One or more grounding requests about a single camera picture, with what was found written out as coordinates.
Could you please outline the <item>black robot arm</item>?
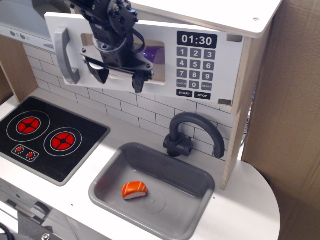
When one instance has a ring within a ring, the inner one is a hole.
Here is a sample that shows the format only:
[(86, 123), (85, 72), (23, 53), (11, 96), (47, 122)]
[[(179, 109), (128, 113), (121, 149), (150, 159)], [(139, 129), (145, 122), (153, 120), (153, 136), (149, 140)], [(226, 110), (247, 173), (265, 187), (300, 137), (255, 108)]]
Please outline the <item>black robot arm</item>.
[(112, 75), (132, 79), (132, 87), (141, 93), (144, 83), (154, 76), (154, 65), (141, 55), (144, 37), (134, 29), (138, 13), (128, 0), (67, 0), (89, 22), (93, 33), (90, 47), (80, 55), (89, 72), (105, 84)]

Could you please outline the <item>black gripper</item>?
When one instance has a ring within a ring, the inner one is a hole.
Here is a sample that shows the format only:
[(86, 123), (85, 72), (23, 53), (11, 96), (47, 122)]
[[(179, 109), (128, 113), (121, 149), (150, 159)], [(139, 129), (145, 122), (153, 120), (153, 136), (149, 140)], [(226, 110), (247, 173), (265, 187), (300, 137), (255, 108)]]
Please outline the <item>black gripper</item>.
[(84, 46), (79, 53), (85, 57), (90, 73), (98, 82), (105, 84), (110, 70), (134, 73), (132, 87), (135, 93), (141, 93), (145, 82), (153, 78), (154, 65), (138, 53), (132, 52), (123, 40), (117, 45), (103, 43), (95, 38), (93, 44)]

